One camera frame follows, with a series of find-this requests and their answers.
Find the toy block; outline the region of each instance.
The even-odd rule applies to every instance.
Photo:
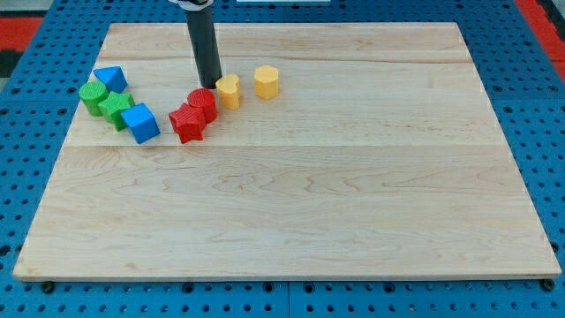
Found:
[[[120,66],[96,69],[94,76],[104,83],[110,92],[122,93],[127,87],[127,81]]]
[[[169,113],[169,119],[181,143],[190,140],[204,140],[202,131],[206,128],[206,119],[202,108],[191,107],[183,103],[179,110]]]
[[[255,69],[255,94],[262,99],[271,99],[279,95],[279,70],[271,65]]]
[[[191,107],[202,108],[207,124],[218,118],[218,109],[215,107],[215,97],[211,90],[206,88],[195,89],[188,94],[187,101]]]
[[[241,86],[239,86],[239,76],[230,74],[222,77],[215,82],[218,89],[220,104],[228,110],[239,108],[239,97],[241,97]]]
[[[161,133],[155,116],[145,103],[139,103],[121,113],[125,124],[130,127],[137,143],[143,143]]]
[[[135,102],[131,94],[109,92],[108,98],[98,105],[106,121],[113,124],[117,131],[121,131],[126,127],[121,116],[122,111],[129,109],[134,104]]]
[[[86,83],[79,90],[79,97],[92,116],[102,116],[98,104],[108,98],[108,89],[100,81]]]

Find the blue cube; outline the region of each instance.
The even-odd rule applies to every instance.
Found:
[[[120,66],[96,69],[94,70],[94,76],[104,83],[110,92],[122,93],[127,87],[127,81]]]
[[[161,133],[155,116],[143,102],[122,111],[122,119],[139,144]]]

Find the blue perforated table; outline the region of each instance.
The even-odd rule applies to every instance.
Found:
[[[0,95],[0,316],[562,316],[565,280],[22,284],[11,270],[111,22],[182,22],[164,0],[58,0]],[[565,86],[512,1],[215,3],[225,22],[455,21],[558,259]]]

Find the wooden board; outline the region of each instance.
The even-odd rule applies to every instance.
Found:
[[[451,23],[218,25],[242,107],[180,145],[183,24],[113,25],[162,135],[79,105],[14,275],[29,281],[444,280],[561,273]],[[281,95],[254,96],[255,67]]]

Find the red surface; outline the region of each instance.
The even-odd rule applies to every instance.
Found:
[[[565,80],[565,42],[561,40],[554,24],[547,18],[546,10],[536,0],[516,0],[516,4],[531,30],[538,38],[555,69]]]
[[[215,107],[215,97],[211,90],[199,88],[188,94],[188,104],[191,107],[202,108],[206,123],[212,123],[218,118],[218,109]]]
[[[190,107],[183,102],[180,109],[169,113],[169,119],[181,143],[190,140],[204,140],[202,131],[206,128],[206,119],[202,108]]]
[[[0,18],[0,49],[26,50],[43,18]]]

